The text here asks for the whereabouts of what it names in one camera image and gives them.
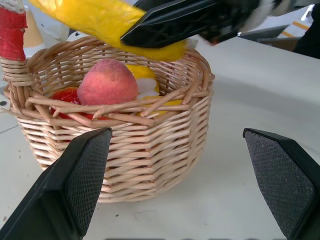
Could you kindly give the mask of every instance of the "fake peach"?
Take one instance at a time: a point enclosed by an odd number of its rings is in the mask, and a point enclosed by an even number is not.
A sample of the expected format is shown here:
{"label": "fake peach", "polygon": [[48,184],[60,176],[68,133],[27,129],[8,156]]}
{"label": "fake peach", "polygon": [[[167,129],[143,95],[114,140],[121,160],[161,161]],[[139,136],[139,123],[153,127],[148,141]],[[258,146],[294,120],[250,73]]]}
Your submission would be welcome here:
{"label": "fake peach", "polygon": [[138,84],[131,71],[114,59],[102,59],[85,75],[77,95],[82,105],[111,105],[134,101]]}

